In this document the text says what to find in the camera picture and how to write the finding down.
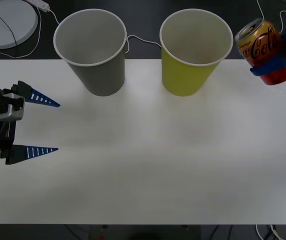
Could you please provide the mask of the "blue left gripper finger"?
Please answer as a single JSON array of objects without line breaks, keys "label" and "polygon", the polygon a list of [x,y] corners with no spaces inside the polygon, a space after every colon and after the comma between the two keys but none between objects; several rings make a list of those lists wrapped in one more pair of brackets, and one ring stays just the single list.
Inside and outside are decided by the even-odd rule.
[{"label": "blue left gripper finger", "polygon": [[34,88],[32,88],[30,85],[26,84],[23,81],[18,81],[17,93],[18,95],[24,97],[25,101],[28,103],[46,105],[55,108],[59,108],[61,106],[56,101],[52,100],[51,98],[42,94],[41,92],[35,90]]},{"label": "blue left gripper finger", "polygon": [[57,150],[58,148],[55,147],[12,145],[10,149],[5,150],[5,164],[14,165],[26,160],[53,153]]}]

